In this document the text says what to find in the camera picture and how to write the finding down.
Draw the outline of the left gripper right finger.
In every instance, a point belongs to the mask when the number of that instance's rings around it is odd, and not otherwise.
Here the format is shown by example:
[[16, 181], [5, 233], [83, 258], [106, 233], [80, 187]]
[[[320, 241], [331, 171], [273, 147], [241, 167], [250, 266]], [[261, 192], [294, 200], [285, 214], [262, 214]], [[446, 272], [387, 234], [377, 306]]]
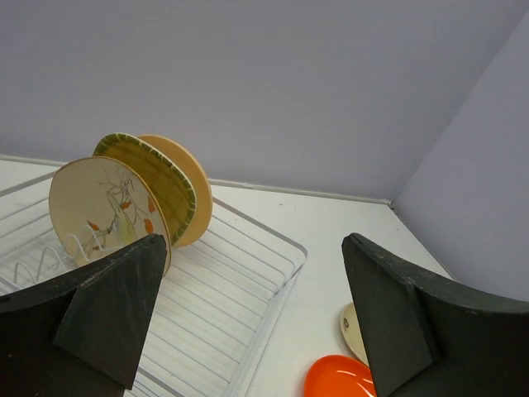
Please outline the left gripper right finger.
[[527, 302], [447, 279], [358, 233], [342, 255], [377, 395], [527, 395]]

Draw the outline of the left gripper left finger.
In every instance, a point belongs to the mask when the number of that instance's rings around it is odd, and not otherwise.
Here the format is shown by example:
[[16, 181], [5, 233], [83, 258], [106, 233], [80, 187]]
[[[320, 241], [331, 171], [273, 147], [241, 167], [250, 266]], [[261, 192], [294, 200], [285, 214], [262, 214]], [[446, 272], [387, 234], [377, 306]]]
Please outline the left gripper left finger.
[[132, 388], [164, 274], [150, 234], [1, 297], [3, 396], [122, 396]]

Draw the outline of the beige floral plate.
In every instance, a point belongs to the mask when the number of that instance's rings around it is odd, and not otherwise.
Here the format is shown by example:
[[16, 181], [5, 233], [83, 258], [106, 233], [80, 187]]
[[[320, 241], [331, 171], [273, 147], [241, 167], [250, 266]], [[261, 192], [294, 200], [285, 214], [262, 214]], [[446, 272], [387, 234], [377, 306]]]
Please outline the beige floral plate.
[[71, 161], [54, 174], [48, 203], [55, 233], [76, 265], [154, 233], [164, 238], [163, 273], [168, 272], [168, 224], [151, 189], [130, 166], [105, 156]]

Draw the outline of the white wire dish rack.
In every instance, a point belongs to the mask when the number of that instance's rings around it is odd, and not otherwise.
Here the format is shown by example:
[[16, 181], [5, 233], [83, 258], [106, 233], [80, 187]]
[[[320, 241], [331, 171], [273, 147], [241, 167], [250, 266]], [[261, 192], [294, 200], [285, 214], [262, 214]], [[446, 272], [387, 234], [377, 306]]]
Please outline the white wire dish rack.
[[[1, 291], [75, 268], [51, 225], [51, 176], [1, 185]], [[207, 231], [176, 247], [132, 396], [244, 396], [306, 249], [216, 200]]]

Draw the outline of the woven bamboo tray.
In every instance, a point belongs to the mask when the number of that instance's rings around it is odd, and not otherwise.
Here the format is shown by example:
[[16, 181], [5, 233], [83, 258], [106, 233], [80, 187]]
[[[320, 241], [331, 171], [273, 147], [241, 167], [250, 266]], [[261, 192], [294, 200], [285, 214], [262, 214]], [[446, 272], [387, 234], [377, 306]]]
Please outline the woven bamboo tray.
[[197, 208], [196, 194], [187, 175], [162, 151], [123, 132], [103, 137], [93, 155], [119, 160], [145, 181], [164, 214], [170, 243], [175, 245], [188, 230]]

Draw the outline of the tan round plate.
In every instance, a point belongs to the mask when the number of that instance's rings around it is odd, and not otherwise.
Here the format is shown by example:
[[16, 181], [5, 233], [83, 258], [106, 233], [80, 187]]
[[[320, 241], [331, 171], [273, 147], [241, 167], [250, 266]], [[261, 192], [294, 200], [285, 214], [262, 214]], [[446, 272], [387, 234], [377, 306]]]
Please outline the tan round plate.
[[178, 142], [157, 135], [141, 135], [140, 139], [171, 159], [193, 186], [197, 200], [195, 214], [186, 232], [176, 242], [176, 246], [188, 246], [205, 233], [212, 218], [213, 197], [209, 179], [195, 156]]

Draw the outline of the small cream plate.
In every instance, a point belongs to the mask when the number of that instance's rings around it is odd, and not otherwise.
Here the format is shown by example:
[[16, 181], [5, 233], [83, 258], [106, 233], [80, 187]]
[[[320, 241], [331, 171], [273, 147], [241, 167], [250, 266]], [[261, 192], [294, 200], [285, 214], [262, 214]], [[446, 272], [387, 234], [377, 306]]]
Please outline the small cream plate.
[[359, 320], [353, 303], [347, 304], [341, 310], [340, 327], [342, 337], [352, 354], [356, 359], [369, 366], [369, 360], [360, 331]]

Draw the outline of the orange plate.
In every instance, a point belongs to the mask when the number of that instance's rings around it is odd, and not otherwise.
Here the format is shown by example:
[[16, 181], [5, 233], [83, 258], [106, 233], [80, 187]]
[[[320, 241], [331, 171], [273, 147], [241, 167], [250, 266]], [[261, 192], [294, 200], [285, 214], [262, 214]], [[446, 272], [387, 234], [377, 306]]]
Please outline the orange plate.
[[317, 359], [308, 369], [303, 383], [304, 397], [375, 397], [374, 381], [366, 364], [342, 355]]

